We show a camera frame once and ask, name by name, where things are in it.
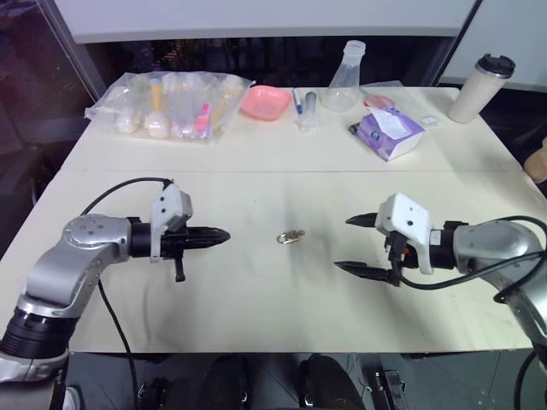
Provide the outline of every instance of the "plastic bag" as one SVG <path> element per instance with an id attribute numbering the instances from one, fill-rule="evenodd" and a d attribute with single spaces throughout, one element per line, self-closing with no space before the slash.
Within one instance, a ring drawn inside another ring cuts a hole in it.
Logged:
<path id="1" fill-rule="evenodd" d="M 373 94 L 368 87 L 384 87 L 381 93 Z M 423 126 L 431 128 L 440 126 L 442 121 L 426 111 L 406 90 L 401 81 L 384 81 L 361 85 L 361 91 L 365 95 L 365 103 L 376 108 L 395 107 L 404 112 L 412 120 Z"/>
<path id="2" fill-rule="evenodd" d="M 210 140 L 238 111 L 252 81 L 209 72 L 125 73 L 85 117 L 120 133 L 175 140 Z"/>

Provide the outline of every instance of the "pink plastic bowl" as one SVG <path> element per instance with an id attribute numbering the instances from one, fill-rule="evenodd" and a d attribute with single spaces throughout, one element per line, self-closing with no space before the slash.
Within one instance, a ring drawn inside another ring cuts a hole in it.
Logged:
<path id="1" fill-rule="evenodd" d="M 291 103 L 291 94 L 268 85 L 252 87 L 243 100 L 241 109 L 251 117 L 261 120 L 277 120 Z"/>

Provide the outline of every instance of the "white wall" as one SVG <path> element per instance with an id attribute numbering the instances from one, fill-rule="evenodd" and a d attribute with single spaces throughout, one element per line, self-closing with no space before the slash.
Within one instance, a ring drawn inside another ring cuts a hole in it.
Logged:
<path id="1" fill-rule="evenodd" d="M 516 62 L 506 88 L 547 91 L 547 0 L 484 0 L 441 81 L 463 83 L 484 53 Z"/>
<path id="2" fill-rule="evenodd" d="M 77 43 L 169 38 L 455 36 L 473 0 L 55 0 Z"/>

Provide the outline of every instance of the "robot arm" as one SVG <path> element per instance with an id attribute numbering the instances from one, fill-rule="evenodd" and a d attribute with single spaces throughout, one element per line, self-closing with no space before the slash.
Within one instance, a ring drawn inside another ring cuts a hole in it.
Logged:
<path id="1" fill-rule="evenodd" d="M 403 282 L 423 290 L 441 289 L 481 277 L 499 290 L 495 301 L 508 305 L 545 365 L 545 249 L 531 230 L 510 219 L 479 225 L 448 221 L 444 229 L 436 230 L 432 228 L 427 210 L 405 195 L 395 194 L 380 206 L 377 214 L 358 215 L 346 221 L 375 227 L 386 236 L 385 248 L 392 269 L 352 261 L 335 262 L 335 265 L 361 278 L 396 286 Z M 433 274 L 435 267 L 456 267 L 463 277 L 438 285 L 416 284 L 402 275 L 404 267 L 420 268 L 421 273 L 427 275 Z"/>
<path id="2" fill-rule="evenodd" d="M 68 341 L 109 265 L 130 257 L 174 259 L 185 279 L 185 249 L 208 248 L 230 235 L 218 228 L 188 227 L 191 199 L 169 184 L 152 206 L 150 223 L 139 218 L 82 215 L 33 267 L 0 344 L 0 383 L 54 377 L 66 363 Z"/>

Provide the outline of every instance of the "erlenmeyer flask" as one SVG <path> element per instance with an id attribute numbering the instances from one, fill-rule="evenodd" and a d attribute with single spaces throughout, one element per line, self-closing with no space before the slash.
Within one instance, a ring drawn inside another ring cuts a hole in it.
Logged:
<path id="1" fill-rule="evenodd" d="M 332 111 L 346 111 L 353 107 L 359 91 L 359 72 L 366 45 L 362 41 L 350 40 L 344 47 L 344 58 L 332 77 L 331 84 L 320 92 L 321 103 Z"/>

